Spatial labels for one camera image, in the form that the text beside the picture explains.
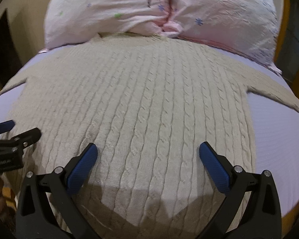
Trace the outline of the lavender bed sheet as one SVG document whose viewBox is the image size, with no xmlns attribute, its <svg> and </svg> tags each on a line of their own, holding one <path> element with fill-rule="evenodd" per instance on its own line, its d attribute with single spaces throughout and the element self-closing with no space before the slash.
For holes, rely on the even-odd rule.
<svg viewBox="0 0 299 239">
<path fill-rule="evenodd" d="M 267 69 L 239 55 L 216 50 L 266 74 L 291 91 L 276 66 Z M 0 95 L 0 122 L 7 120 L 12 104 L 24 86 L 21 84 Z M 248 93 L 247 96 L 255 132 L 256 172 L 265 169 L 272 172 L 284 217 L 299 202 L 299 113 L 257 94 Z"/>
</svg>

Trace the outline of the wooden bed frame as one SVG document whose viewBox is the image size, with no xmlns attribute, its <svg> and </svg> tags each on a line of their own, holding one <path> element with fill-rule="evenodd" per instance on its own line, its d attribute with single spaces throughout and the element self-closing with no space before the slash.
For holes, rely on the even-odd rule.
<svg viewBox="0 0 299 239">
<path fill-rule="evenodd" d="M 274 62 L 299 99 L 299 0 L 273 2 L 279 27 Z"/>
</svg>

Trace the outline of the pink floral pillow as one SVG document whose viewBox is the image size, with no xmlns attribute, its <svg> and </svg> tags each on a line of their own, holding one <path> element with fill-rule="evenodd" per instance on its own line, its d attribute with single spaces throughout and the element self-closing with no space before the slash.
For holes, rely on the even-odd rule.
<svg viewBox="0 0 299 239">
<path fill-rule="evenodd" d="M 273 0 L 50 0 L 45 48 L 98 33 L 161 35 L 206 44 L 274 68 L 278 20 Z"/>
</svg>

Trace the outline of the beige cable-knit sweater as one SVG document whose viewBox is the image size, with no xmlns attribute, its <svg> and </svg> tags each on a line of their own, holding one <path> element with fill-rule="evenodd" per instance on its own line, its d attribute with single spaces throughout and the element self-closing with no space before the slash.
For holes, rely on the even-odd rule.
<svg viewBox="0 0 299 239">
<path fill-rule="evenodd" d="M 223 196 L 199 156 L 207 141 L 233 165 L 256 171 L 247 93 L 299 115 L 299 100 L 266 74 L 206 45 L 106 35 L 62 48 L 12 77 L 24 84 L 9 118 L 12 134 L 37 127 L 25 168 L 49 173 L 89 143 L 99 155 L 74 198 L 103 238 L 195 238 Z"/>
</svg>

